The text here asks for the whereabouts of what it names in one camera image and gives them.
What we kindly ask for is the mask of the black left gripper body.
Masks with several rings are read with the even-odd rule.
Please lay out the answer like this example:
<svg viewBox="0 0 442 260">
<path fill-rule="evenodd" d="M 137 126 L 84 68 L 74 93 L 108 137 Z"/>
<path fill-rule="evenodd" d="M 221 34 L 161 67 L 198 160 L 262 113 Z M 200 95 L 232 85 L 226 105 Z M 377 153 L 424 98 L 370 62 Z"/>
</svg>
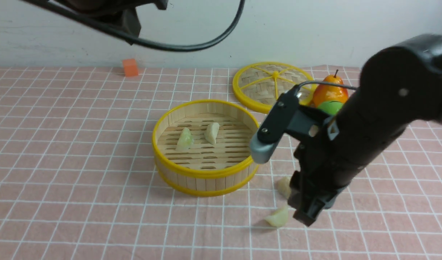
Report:
<svg viewBox="0 0 442 260">
<path fill-rule="evenodd" d="M 91 21 L 100 23 L 99 30 L 107 35 L 114 36 L 117 32 L 125 35 L 116 36 L 131 46 L 162 46 L 150 40 L 140 39 L 142 29 L 137 14 L 137 8 L 142 5 L 155 5 L 158 10 L 166 10 L 167 0 L 56 0 L 55 4 L 69 12 L 76 20 L 86 20 L 90 26 Z"/>
</svg>

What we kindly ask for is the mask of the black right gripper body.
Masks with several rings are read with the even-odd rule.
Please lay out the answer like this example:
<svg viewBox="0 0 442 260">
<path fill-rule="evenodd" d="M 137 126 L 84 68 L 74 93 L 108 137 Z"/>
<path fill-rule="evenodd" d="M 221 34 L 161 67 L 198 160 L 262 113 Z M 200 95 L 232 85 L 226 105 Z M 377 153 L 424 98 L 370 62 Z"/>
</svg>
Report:
<svg viewBox="0 0 442 260">
<path fill-rule="evenodd" d="M 288 205 L 295 209 L 293 218 L 307 227 L 330 209 L 335 199 L 348 186 L 354 164 L 338 154 L 329 138 L 311 138 L 301 142 L 294 152 L 300 169 L 290 180 Z"/>
</svg>

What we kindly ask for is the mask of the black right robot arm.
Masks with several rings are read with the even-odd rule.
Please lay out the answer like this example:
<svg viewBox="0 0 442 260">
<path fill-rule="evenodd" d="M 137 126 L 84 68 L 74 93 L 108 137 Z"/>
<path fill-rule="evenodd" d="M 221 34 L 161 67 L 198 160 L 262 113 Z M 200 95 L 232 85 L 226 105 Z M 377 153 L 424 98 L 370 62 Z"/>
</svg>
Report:
<svg viewBox="0 0 442 260">
<path fill-rule="evenodd" d="M 288 199 L 294 219 L 311 226 L 415 120 L 442 125 L 441 35 L 419 35 L 369 58 L 335 115 L 297 110 L 286 131 L 300 140 Z"/>
</svg>

